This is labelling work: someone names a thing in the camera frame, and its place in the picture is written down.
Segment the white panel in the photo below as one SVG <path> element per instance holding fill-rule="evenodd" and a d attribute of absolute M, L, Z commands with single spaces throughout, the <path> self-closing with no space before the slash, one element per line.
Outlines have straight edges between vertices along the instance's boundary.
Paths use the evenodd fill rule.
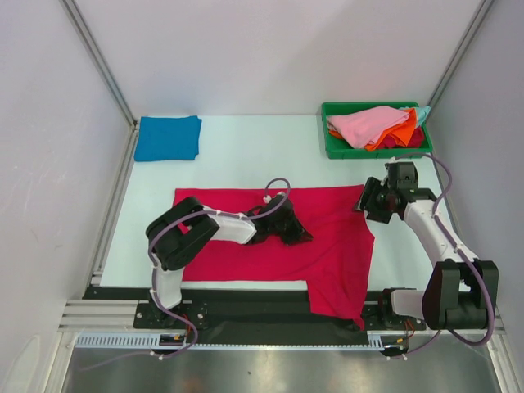
<path fill-rule="evenodd" d="M 332 187 L 386 175 L 387 160 L 329 160 L 321 132 L 319 116 L 203 116 L 196 160 L 134 163 L 101 285 L 151 285 L 146 227 L 171 207 L 177 187 L 263 188 L 280 176 L 292 187 Z M 432 161 L 414 162 L 420 187 L 440 194 Z M 441 209 L 447 215 L 444 204 Z M 368 221 L 368 227 L 375 236 L 368 288 L 426 289 L 432 266 L 411 228 L 398 216 L 388 225 Z M 304 282 L 183 282 L 183 287 L 306 289 Z"/>
<path fill-rule="evenodd" d="M 499 266 L 499 308 L 524 369 L 524 2 L 497 2 L 431 117 L 464 240 Z"/>
<path fill-rule="evenodd" d="M 129 131 L 58 1 L 0 2 L 0 53 L 0 390 L 39 335 L 34 391 Z"/>
<path fill-rule="evenodd" d="M 480 0 L 78 0 L 133 112 L 426 103 Z"/>

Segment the red cloth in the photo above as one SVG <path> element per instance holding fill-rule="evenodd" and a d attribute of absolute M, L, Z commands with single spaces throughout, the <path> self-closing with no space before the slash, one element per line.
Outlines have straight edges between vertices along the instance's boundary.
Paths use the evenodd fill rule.
<path fill-rule="evenodd" d="M 374 242 L 363 213 L 351 210 L 362 189 L 292 189 L 296 216 L 313 241 L 286 246 L 271 236 L 256 245 L 209 242 L 185 268 L 184 281 L 305 280 L 312 313 L 353 319 L 362 328 Z M 263 205 L 263 195 L 263 190 L 177 189 L 174 203 L 195 196 L 210 208 L 238 212 Z"/>
<path fill-rule="evenodd" d="M 410 147 L 419 148 L 424 142 L 424 139 L 424 131 L 422 130 L 422 127 L 417 127 L 413 131 L 413 136 L 411 137 L 411 139 L 409 139 L 408 146 L 398 146 L 396 144 L 396 140 L 391 135 L 387 135 L 384 139 L 382 139 L 382 142 L 380 143 L 380 145 L 378 145 L 377 149 L 394 149 L 395 147 L 400 147 L 403 149 L 407 149 Z"/>

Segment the metal floor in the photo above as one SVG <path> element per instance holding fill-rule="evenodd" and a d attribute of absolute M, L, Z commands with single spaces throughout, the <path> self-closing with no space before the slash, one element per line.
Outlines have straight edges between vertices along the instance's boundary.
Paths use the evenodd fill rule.
<path fill-rule="evenodd" d="M 451 336 L 408 361 L 386 361 L 377 352 L 190 350 L 162 362 L 139 355 L 78 370 L 123 353 L 75 350 L 62 393 L 501 391 L 488 350 L 471 349 Z"/>

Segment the folded blue towel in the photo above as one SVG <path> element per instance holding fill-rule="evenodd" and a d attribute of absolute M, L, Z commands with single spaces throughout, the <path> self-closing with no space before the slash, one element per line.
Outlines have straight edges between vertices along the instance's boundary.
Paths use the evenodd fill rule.
<path fill-rule="evenodd" d="M 142 117 L 135 161 L 194 160 L 202 120 L 197 116 L 180 119 Z"/>

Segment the green plastic bin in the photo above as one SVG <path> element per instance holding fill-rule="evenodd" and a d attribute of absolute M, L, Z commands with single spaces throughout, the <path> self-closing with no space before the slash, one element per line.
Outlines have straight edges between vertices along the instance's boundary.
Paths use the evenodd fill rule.
<path fill-rule="evenodd" d="M 419 148 L 416 149 L 380 149 L 376 151 L 367 151 L 365 149 L 354 149 L 343 139 L 338 139 L 329 134 L 328 116 L 349 115 L 351 113 L 364 111 L 374 108 L 375 106 L 391 106 L 401 108 L 403 106 L 418 106 L 416 102 L 411 101 L 393 101 L 393 102 L 324 102 L 322 104 L 322 124 L 324 128 L 324 139 L 326 141 L 326 153 L 331 159 L 343 160 L 351 158 L 391 158 L 405 153 L 424 152 L 431 153 L 433 145 L 427 133 L 426 125 L 422 125 L 425 140 Z"/>

